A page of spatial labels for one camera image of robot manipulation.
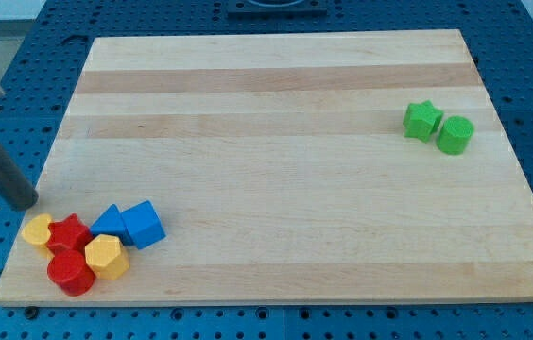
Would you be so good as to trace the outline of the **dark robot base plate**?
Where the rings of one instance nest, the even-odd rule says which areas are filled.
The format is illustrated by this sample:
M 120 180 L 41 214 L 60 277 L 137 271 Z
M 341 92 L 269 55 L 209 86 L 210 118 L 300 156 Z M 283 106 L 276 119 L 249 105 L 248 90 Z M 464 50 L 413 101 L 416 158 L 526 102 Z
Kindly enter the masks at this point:
M 327 0 L 227 0 L 229 17 L 325 15 Z

